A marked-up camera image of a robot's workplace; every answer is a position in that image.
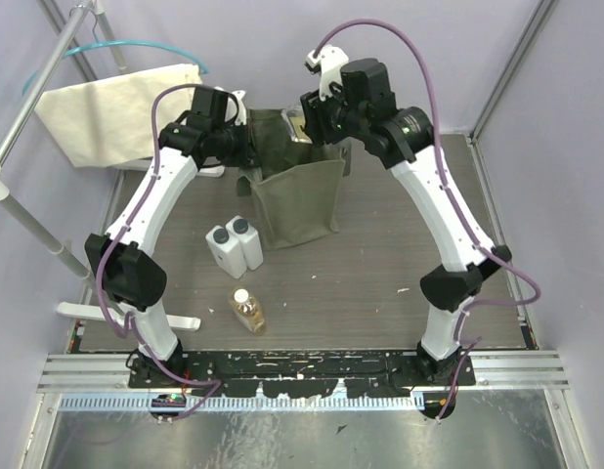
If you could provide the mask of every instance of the metal floor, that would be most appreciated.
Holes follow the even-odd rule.
[[[473,158],[462,136],[443,145],[454,179],[482,227],[491,234]],[[168,274],[168,314],[197,316],[202,326],[179,336],[187,350],[413,348],[425,329],[428,304],[419,279],[439,254],[424,222],[400,184],[362,147],[353,146],[352,174],[338,203],[340,233],[265,253],[257,271],[234,280],[220,270],[204,236],[235,215],[252,222],[250,198],[235,195],[237,171],[220,179],[197,178],[180,197],[161,231],[154,259]],[[144,173],[127,173],[119,209]],[[267,332],[254,336],[235,318],[228,293],[238,284],[262,303]],[[506,277],[497,273],[481,296],[506,299]],[[480,347],[525,346],[517,311],[474,310],[463,336],[482,335]],[[131,350],[103,323],[87,323],[83,351]]]
[[[60,411],[43,467],[566,467],[543,391],[460,394],[441,425],[417,410],[369,408],[199,410],[173,425],[143,411]]]

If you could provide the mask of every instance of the plastic bottle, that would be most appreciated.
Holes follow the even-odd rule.
[[[258,300],[243,287],[233,290],[229,301],[237,318],[250,332],[262,335],[265,333],[265,318],[263,308]]]
[[[230,236],[226,229],[219,225],[206,235],[206,242],[213,253],[215,262],[233,278],[240,278],[247,266],[239,240]]]
[[[263,250],[261,249],[259,232],[247,223],[247,220],[239,216],[226,224],[226,230],[241,243],[247,268],[252,271],[258,269],[263,264]]]

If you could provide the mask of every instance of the bottle with liquid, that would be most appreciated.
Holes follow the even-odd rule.
[[[238,287],[231,293],[229,301],[237,318],[250,332],[259,335],[265,333],[263,308],[254,295],[245,288]]]

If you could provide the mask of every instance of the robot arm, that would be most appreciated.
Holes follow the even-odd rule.
[[[300,100],[305,133],[318,147],[348,137],[362,141],[410,194],[435,239],[441,265],[420,282],[430,309],[417,355],[426,376],[443,374],[460,353],[455,338],[460,312],[499,266],[472,245],[439,178],[432,124],[417,107],[396,107],[386,66],[376,59],[349,62],[343,51],[332,46],[325,46],[316,58],[314,52],[307,56],[306,67],[320,73],[321,81],[317,91]],[[509,249],[494,246],[478,227],[445,158],[443,167],[463,214],[480,235],[481,245],[510,260]]]
[[[182,345],[172,332],[163,308],[167,276],[152,259],[158,235],[178,197],[205,166],[208,157],[231,167],[259,165],[249,144],[244,92],[194,89],[192,108],[168,124],[159,135],[160,167],[156,184],[140,208],[131,228],[113,250],[105,267],[103,286],[124,312],[135,311],[135,321],[145,342],[168,369],[183,372]],[[151,165],[126,209],[105,235],[91,234],[85,251],[94,270],[103,254],[125,226],[154,175]],[[148,357],[145,347],[140,352]]]

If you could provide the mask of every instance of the black bottle cap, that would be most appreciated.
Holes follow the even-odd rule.
[[[215,232],[213,232],[213,239],[218,244],[225,244],[226,242],[228,242],[230,237],[228,235],[228,232],[225,229],[220,228],[218,230],[215,230]]]
[[[235,230],[235,233],[237,233],[238,235],[243,235],[244,233],[247,233],[248,228],[249,225],[247,224],[247,220],[245,220],[244,218],[237,218],[233,223],[233,230]]]

